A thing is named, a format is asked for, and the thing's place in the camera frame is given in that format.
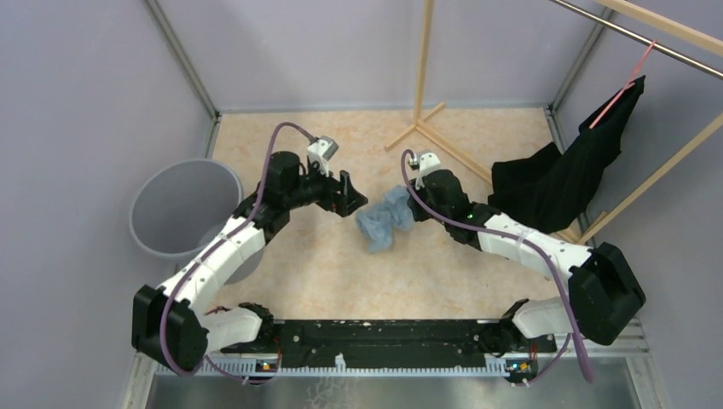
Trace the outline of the blue plastic trash bag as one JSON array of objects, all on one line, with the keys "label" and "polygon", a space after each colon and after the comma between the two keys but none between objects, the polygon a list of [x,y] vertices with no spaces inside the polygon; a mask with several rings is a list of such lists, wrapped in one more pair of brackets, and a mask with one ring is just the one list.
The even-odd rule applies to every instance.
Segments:
[{"label": "blue plastic trash bag", "polygon": [[380,202],[356,212],[356,225],[367,239],[370,253],[389,250],[393,246],[395,230],[406,232],[414,226],[409,199],[408,190],[397,185],[386,192]]}]

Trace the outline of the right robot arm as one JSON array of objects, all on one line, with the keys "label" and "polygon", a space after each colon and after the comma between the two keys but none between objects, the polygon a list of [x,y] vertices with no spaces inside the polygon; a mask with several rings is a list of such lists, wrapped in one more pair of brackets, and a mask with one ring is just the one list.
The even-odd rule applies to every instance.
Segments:
[{"label": "right robot arm", "polygon": [[518,262],[557,286],[557,297],[512,308],[510,321],[500,328],[507,349],[522,351],[534,338],[553,333],[609,346],[645,305],[642,287],[618,247],[571,244],[472,202],[450,170],[404,181],[416,218],[434,218],[455,241]]}]

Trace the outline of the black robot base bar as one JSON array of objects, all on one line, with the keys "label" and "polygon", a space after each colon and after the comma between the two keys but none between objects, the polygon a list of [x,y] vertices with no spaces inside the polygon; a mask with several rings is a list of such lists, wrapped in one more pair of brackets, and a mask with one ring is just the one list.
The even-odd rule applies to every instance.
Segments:
[{"label": "black robot base bar", "polygon": [[528,339],[507,320],[278,320],[221,351],[280,356],[284,369],[330,368],[338,356],[349,368],[452,369],[556,350],[552,336]]}]

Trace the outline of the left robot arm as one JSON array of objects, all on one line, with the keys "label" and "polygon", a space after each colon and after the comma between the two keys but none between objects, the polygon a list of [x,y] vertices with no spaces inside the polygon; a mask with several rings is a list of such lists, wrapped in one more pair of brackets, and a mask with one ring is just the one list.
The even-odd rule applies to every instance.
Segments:
[{"label": "left robot arm", "polygon": [[221,312],[209,309],[231,276],[260,253],[290,221],[292,210],[308,205],[340,217],[352,215],[368,199],[350,174],[334,175],[296,153],[267,157],[257,190],[244,199],[221,232],[181,271],[164,283],[144,285],[132,304],[131,345],[177,374],[196,371],[209,353],[244,343],[263,352],[273,342],[260,307],[242,303]]}]

